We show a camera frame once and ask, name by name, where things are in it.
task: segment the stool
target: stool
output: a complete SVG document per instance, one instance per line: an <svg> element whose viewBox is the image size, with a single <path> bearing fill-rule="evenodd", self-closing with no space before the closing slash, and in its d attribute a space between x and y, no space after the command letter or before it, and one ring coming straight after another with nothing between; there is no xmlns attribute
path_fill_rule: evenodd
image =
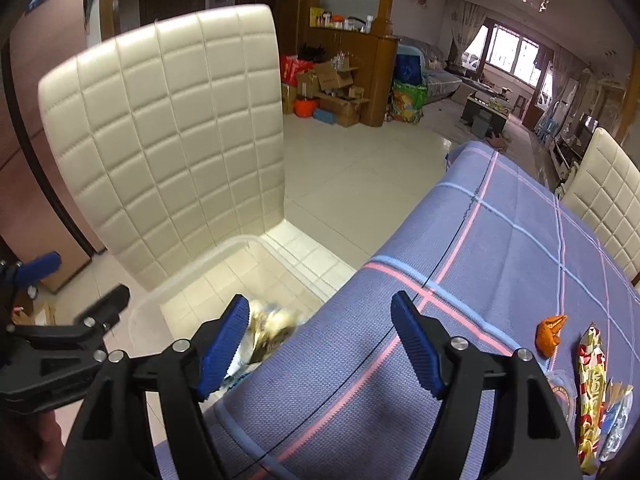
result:
<svg viewBox="0 0 640 480"><path fill-rule="evenodd" d="M512 113L514 115L517 115L518 118L521 119L522 115L524 114L524 108L526 107L527 107L527 98L519 95L518 98L516 99L516 104L513 107Z"/></svg>

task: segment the tile floor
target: tile floor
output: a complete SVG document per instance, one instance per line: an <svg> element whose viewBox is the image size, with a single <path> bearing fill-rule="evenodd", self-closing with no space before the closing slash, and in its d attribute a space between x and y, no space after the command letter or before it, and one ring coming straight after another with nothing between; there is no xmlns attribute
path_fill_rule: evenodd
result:
<svg viewBox="0 0 640 480"><path fill-rule="evenodd" d="M455 146L428 127L392 122L381 128L351 128L284 117L288 222L208 272L173 297L162 314L172 336L190 336L217 317L234 292L295 303L311 314L340 288L393 234L445 171ZM56 306L60 324L118 283L129 286L130 307L105 338L109 350L140 352L130 338L129 318L146 292L109 253L96 256L56 296L40 301ZM58 410L66 439L79 403ZM164 439L157 395L148 396L154 442Z"/></svg>

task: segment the orange bucket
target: orange bucket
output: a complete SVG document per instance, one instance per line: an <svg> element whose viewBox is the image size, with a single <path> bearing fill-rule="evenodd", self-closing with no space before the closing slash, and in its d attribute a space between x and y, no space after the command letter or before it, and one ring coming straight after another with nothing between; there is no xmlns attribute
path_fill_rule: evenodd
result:
<svg viewBox="0 0 640 480"><path fill-rule="evenodd" d="M298 117L313 117L314 110L318 108L318 99L296 99L293 101L293 111Z"/></svg>

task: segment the white leather chair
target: white leather chair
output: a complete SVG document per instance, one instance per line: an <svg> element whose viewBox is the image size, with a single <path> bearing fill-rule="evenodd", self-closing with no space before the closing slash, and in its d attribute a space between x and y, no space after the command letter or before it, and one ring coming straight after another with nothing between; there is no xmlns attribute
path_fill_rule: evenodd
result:
<svg viewBox="0 0 640 480"><path fill-rule="evenodd" d="M278 47L267 6L139 28L52 70L40 113L65 182L147 290L284 218Z"/></svg>
<svg viewBox="0 0 640 480"><path fill-rule="evenodd" d="M640 271L640 171L598 128L562 199L633 280Z"/></svg>

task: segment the red plastic bag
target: red plastic bag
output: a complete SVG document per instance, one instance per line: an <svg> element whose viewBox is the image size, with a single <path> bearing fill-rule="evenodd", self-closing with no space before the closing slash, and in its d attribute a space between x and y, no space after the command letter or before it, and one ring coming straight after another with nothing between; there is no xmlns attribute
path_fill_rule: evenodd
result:
<svg viewBox="0 0 640 480"><path fill-rule="evenodd" d="M297 75L313 67L313 62L303 61L298 56L280 56L280 79L288 85L298 86Z"/></svg>

